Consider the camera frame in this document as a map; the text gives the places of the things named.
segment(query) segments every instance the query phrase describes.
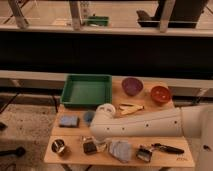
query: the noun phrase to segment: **gray cloth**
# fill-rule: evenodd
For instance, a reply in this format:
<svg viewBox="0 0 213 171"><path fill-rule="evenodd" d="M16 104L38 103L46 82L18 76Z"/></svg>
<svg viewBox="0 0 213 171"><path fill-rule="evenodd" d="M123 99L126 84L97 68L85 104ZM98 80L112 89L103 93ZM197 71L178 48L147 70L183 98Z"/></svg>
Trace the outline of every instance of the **gray cloth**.
<svg viewBox="0 0 213 171"><path fill-rule="evenodd" d="M129 162L132 156L132 146L128 141L112 140L109 153L123 163Z"/></svg>

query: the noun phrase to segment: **black handle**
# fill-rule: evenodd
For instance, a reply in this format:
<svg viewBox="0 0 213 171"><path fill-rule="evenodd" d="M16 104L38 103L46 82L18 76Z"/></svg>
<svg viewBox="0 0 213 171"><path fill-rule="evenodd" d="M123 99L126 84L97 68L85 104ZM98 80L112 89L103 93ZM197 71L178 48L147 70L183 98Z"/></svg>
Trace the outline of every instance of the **black handle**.
<svg viewBox="0 0 213 171"><path fill-rule="evenodd" d="M152 146L162 152L170 153L170 154L183 154L184 150L176 147L171 147L168 145L162 145L160 143L152 144Z"/></svg>
<svg viewBox="0 0 213 171"><path fill-rule="evenodd" d="M184 153L184 150L182 150L182 149L171 147L171 146L167 146L167 145L161 146L159 148L159 150L167 152L167 153L171 153L171 154L183 154Z"/></svg>
<svg viewBox="0 0 213 171"><path fill-rule="evenodd" d="M0 151L0 156L6 156L11 154L15 155L15 150Z"/></svg>

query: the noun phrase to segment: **glass wall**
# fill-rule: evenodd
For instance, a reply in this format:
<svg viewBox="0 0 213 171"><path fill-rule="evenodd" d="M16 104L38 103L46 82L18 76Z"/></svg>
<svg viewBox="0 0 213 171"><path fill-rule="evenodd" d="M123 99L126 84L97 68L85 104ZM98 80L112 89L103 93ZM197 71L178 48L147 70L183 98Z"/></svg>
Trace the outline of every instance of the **glass wall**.
<svg viewBox="0 0 213 171"><path fill-rule="evenodd" d="M27 27L17 24L21 17L25 19L23 22L28 23ZM213 0L1 0L0 28L7 26L41 30L45 27L50 31L60 27L62 30L82 32L120 29L133 34L150 31L166 34L170 30L184 29L196 33L213 30Z"/></svg>

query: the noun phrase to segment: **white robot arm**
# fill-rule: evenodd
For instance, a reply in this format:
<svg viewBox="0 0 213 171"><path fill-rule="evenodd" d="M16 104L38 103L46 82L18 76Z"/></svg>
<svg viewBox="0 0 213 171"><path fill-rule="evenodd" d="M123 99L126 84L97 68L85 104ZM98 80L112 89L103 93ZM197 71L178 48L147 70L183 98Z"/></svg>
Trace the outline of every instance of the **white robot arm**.
<svg viewBox="0 0 213 171"><path fill-rule="evenodd" d="M201 137L196 171L213 170L213 105L174 108L144 115L114 118L115 107L97 108L90 126L98 141L113 136Z"/></svg>

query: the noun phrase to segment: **metal frame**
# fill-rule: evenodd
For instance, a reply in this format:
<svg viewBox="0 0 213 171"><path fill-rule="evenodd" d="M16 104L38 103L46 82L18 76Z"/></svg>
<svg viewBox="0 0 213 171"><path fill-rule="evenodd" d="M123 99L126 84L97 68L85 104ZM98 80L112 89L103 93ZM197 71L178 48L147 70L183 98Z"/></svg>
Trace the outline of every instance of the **metal frame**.
<svg viewBox="0 0 213 171"><path fill-rule="evenodd" d="M175 1L176 0L166 0L165 2L163 13L160 19L160 25L159 25L159 30L162 33L165 33L168 29L169 20L175 6Z"/></svg>
<svg viewBox="0 0 213 171"><path fill-rule="evenodd" d="M15 17L17 26L21 29L26 29L29 26L29 23L24 17L17 0L8 0L8 3Z"/></svg>
<svg viewBox="0 0 213 171"><path fill-rule="evenodd" d="M79 1L69 1L71 17L72 17L72 26L74 30L81 29L81 20L80 20L80 10L79 10Z"/></svg>

